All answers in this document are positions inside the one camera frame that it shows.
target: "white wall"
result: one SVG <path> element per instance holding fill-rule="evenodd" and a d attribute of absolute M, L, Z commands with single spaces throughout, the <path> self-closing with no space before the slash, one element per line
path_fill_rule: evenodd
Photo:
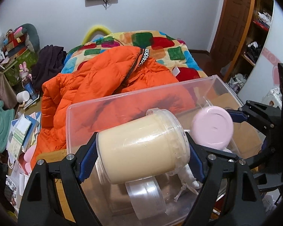
<path fill-rule="evenodd" d="M 277 63 L 283 63 L 283 10 L 277 2 L 274 4 L 272 24 L 264 49 L 269 51 L 268 56 L 265 57 L 264 53 L 260 54 L 256 66 L 238 93 L 243 103 L 246 100 L 262 102 L 267 93 L 278 86 L 278 81 L 274 81 L 273 71 L 278 71 Z"/>
<path fill-rule="evenodd" d="M 207 50 L 220 4 L 220 0 L 111 1 L 105 10 L 102 0 L 5 0 L 0 29 L 5 33 L 32 23 L 41 48 L 53 44 L 66 51 L 81 44 L 94 25 L 104 25 L 112 32 L 159 30 L 181 38 L 189 49 Z"/>
<path fill-rule="evenodd" d="M 216 32 L 217 32 L 217 28 L 218 28 L 218 24 L 219 24 L 219 20 L 220 20 L 220 16 L 221 16 L 221 11 L 222 11 L 222 7 L 223 7 L 223 1 L 224 0 L 219 0 L 219 3 L 218 3 L 215 23 L 214 23 L 214 27 L 213 27 L 213 31 L 212 31 L 212 34 L 211 34 L 210 41 L 208 43 L 208 49 L 207 49 L 208 52 L 211 51 L 211 48 L 212 48 L 212 45 L 213 45 L 213 42 L 214 42 L 214 39 L 215 39 L 215 35 L 216 35 Z"/>

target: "transparent container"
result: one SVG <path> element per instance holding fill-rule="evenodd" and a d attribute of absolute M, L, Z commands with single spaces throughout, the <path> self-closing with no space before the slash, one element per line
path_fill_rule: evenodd
<path fill-rule="evenodd" d="M 95 131 L 144 117 L 152 108 L 169 110 L 184 129 L 190 129 L 195 114 L 208 102 L 224 109 L 238 109 L 241 104 L 218 76 L 122 93 L 71 105 L 66 115 L 68 153 L 76 153 Z M 248 123 L 234 123 L 233 139 L 228 145 L 233 153 L 248 158 L 258 153 L 262 141 Z M 103 226 L 166 226 L 184 221 L 196 195 L 184 191 L 177 202 L 174 197 L 181 188 L 177 175 L 155 176 L 166 203 L 166 212 L 139 220 L 133 210 L 125 184 L 112 185 L 97 161 L 82 189 Z"/>

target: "colorful blanket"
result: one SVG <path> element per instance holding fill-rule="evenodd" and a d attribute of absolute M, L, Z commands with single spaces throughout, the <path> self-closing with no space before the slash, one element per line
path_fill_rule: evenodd
<path fill-rule="evenodd" d="M 175 40 L 160 31 L 111 33 L 105 37 L 77 46 L 69 51 L 62 73 L 72 73 L 96 55 L 116 46 L 137 46 L 150 50 L 150 57 L 171 71 L 175 66 L 194 68 L 200 77 L 206 74 L 198 67 L 184 41 Z"/>

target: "green dinosaur plush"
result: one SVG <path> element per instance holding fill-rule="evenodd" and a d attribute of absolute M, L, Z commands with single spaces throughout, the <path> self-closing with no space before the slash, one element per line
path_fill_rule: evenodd
<path fill-rule="evenodd" d="M 0 153 L 6 149 L 8 132 L 11 121 L 14 119 L 15 110 L 3 110 L 4 102 L 0 100 Z"/>

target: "orange puffer jacket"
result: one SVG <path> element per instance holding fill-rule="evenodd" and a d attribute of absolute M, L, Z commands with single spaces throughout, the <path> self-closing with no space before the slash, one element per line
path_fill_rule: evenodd
<path fill-rule="evenodd" d="M 42 128 L 31 161 L 32 167 L 39 154 L 66 148 L 65 123 L 69 105 L 175 82 L 178 81 L 168 68 L 149 57 L 149 50 L 133 46 L 114 47 L 84 63 L 78 71 L 58 74 L 42 86 Z M 171 102 L 178 109 L 190 108 L 192 104 L 177 103 L 175 99 Z M 136 103 L 137 108 L 132 109 L 132 118 L 136 117 L 134 112 L 147 108 L 140 105 L 142 103 Z M 113 119 L 113 113 L 110 116 L 109 122 L 120 124 Z"/>

